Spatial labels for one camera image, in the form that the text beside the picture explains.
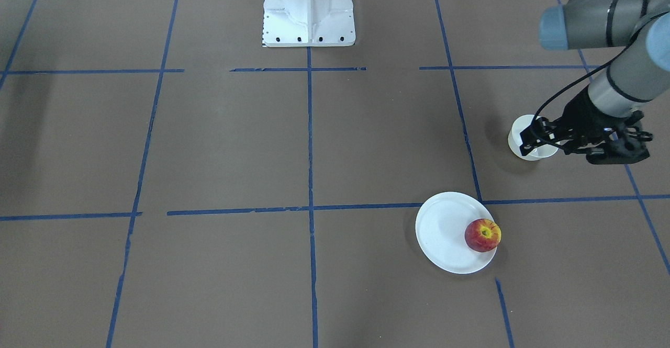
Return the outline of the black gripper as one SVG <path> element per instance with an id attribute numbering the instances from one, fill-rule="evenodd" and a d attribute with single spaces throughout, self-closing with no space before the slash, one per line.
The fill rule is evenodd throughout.
<path id="1" fill-rule="evenodd" d="M 589 95 L 589 86 L 567 103 L 557 120 L 556 136 L 564 143 L 564 150 L 583 150 L 595 147 L 591 132 L 595 128 L 597 114 L 604 114 L 594 105 Z M 519 156 L 553 156 L 559 150 L 560 141 L 546 118 L 519 118 Z"/>

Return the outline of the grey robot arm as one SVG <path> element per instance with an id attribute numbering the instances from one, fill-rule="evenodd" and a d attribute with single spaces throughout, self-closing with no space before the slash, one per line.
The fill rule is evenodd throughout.
<path id="1" fill-rule="evenodd" d="M 583 154 L 591 164 L 634 164 L 649 157 L 642 107 L 668 91 L 668 0 L 568 0 L 545 10 L 539 41 L 548 50 L 621 47 L 591 72 L 594 80 L 553 121 L 533 115 L 515 152 L 543 146 Z"/>

